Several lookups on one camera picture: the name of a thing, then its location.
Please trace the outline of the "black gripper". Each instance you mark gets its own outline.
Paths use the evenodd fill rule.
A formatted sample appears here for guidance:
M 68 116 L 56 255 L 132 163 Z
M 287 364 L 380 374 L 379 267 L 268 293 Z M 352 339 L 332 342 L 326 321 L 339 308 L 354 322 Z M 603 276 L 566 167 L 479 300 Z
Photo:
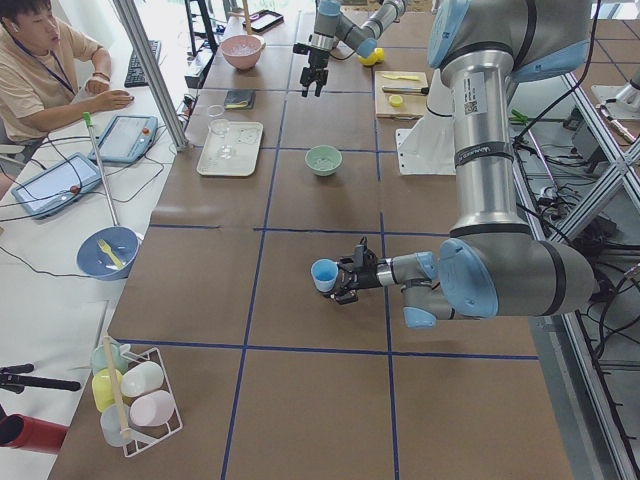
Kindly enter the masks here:
M 308 55 L 308 66 L 304 67 L 300 76 L 301 94 L 308 96 L 311 80 L 315 80 L 315 96 L 319 97 L 328 80 L 328 63 L 330 51 L 311 47 Z
M 357 290 L 380 288 L 378 278 L 378 262 L 357 265 L 351 256 L 340 257 L 337 266 L 343 271 L 342 286 L 334 285 L 329 291 L 322 292 L 324 298 L 333 300 L 339 305 L 347 305 L 358 301 Z

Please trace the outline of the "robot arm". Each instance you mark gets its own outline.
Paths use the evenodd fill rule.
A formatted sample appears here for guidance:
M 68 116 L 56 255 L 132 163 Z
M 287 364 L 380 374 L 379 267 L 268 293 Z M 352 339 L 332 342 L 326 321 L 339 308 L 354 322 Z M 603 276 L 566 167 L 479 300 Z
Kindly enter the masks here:
M 407 4 L 407 1 L 381 1 L 380 7 L 359 26 L 342 13 L 341 1 L 317 1 L 313 32 L 306 43 L 293 46 L 294 54 L 308 60 L 300 76 L 302 96 L 308 96 L 312 85 L 314 95 L 320 96 L 327 84 L 329 57 L 335 41 L 344 43 L 360 57 L 369 57 L 383 32 L 405 14 Z
M 437 253 L 378 258 L 365 244 L 342 258 L 327 296 L 399 285 L 411 328 L 440 319 L 547 316 L 581 307 L 594 277 L 573 248 L 536 240 L 516 208 L 511 86 L 553 78 L 587 58 L 588 1 L 445 1 L 428 62 L 452 95 L 459 218 Z

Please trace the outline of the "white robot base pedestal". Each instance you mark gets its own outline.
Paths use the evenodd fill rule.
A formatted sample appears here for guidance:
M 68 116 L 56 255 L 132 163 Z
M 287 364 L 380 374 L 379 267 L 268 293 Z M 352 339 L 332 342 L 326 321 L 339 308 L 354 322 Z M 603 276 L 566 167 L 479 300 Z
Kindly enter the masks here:
M 396 131 L 401 175 L 454 175 L 452 94 L 433 73 L 423 117 L 411 129 Z

